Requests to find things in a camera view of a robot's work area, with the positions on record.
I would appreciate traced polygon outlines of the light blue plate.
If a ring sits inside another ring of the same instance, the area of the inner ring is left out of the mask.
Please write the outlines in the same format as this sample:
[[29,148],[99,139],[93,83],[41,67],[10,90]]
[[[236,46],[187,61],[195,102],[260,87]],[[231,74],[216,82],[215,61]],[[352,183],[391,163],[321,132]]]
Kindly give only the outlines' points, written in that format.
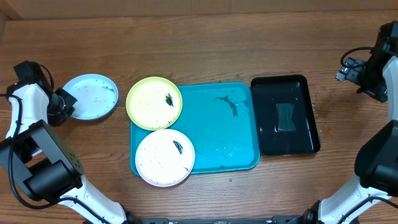
[[119,100],[119,90],[112,79],[95,73],[77,76],[63,89],[77,99],[72,118],[93,121],[111,115]]

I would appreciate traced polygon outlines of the dark green sponge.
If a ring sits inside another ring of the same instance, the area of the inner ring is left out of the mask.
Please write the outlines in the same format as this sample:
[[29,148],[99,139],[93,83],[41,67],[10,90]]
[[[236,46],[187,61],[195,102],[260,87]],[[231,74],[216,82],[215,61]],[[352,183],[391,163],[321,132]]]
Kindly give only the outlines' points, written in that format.
[[295,131],[295,125],[292,121],[294,105],[291,103],[276,104],[278,116],[278,131]]

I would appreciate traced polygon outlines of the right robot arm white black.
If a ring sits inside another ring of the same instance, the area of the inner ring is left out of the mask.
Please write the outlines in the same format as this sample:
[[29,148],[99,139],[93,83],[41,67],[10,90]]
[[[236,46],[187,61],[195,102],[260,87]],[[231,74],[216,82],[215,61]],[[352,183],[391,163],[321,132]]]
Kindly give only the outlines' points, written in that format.
[[366,47],[367,61],[346,52],[336,74],[349,80],[381,103],[388,104],[387,124],[358,152],[354,176],[331,197],[317,201],[291,223],[357,223],[360,214],[373,205],[397,196],[397,21],[380,26],[374,46]]

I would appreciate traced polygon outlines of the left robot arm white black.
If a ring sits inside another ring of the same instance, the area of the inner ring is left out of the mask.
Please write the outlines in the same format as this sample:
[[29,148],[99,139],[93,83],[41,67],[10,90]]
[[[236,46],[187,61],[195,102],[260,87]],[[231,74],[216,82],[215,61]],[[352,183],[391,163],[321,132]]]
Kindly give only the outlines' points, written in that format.
[[19,80],[3,94],[12,118],[1,141],[1,166],[15,198],[34,210],[66,206],[86,223],[140,223],[89,182],[78,156],[53,130],[70,118],[76,98],[55,89],[50,72],[37,62],[26,60],[14,71]]

